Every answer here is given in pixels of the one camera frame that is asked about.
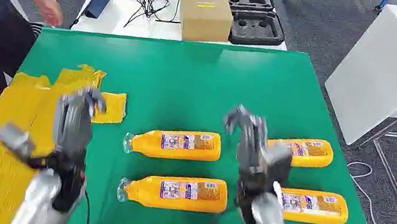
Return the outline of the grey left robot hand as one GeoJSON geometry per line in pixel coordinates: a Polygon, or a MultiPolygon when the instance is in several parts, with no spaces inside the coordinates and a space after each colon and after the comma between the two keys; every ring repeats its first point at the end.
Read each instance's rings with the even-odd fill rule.
{"type": "Polygon", "coordinates": [[[92,139],[91,119],[106,112],[106,101],[98,88],[84,87],[59,98],[55,108],[53,140],[56,149],[71,158],[85,152],[92,139]]]}

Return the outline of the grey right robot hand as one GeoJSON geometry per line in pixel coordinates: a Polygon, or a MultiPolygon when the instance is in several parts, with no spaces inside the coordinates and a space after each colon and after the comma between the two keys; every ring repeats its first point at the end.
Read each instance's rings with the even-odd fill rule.
{"type": "Polygon", "coordinates": [[[272,145],[268,141],[266,119],[251,114],[242,104],[224,116],[225,131],[240,128],[237,160],[244,175],[263,175],[267,181],[284,183],[288,179],[293,158],[290,147],[282,142],[272,145]]]}

